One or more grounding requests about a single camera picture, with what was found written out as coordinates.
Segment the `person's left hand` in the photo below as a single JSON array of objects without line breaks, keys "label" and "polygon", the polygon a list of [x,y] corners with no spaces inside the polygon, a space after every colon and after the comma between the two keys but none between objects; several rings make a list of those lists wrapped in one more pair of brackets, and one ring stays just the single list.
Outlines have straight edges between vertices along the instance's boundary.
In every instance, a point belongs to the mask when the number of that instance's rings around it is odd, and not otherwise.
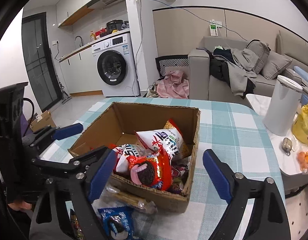
[{"label": "person's left hand", "polygon": [[8,206],[14,211],[21,211],[21,210],[31,210],[32,204],[29,204],[23,200],[15,200],[12,203],[9,203]]}]

